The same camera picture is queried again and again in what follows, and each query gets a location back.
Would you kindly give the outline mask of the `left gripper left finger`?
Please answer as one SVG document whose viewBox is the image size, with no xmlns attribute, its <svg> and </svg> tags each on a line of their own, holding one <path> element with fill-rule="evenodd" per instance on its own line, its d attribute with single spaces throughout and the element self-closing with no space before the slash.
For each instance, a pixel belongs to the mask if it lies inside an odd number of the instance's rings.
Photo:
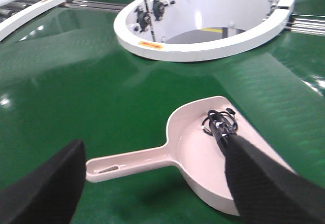
<svg viewBox="0 0 325 224">
<path fill-rule="evenodd" d="M 81 198 L 86 152 L 71 141 L 47 161 L 1 190 L 1 223 L 70 223 Z"/>
</svg>

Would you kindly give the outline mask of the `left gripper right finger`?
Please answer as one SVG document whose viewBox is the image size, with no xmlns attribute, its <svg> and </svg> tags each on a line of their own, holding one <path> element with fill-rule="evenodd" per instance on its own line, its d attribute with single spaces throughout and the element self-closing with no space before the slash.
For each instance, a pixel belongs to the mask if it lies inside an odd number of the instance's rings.
<svg viewBox="0 0 325 224">
<path fill-rule="evenodd" d="M 225 175 L 244 223 L 324 223 L 324 189 L 238 135 L 229 135 Z"/>
</svg>

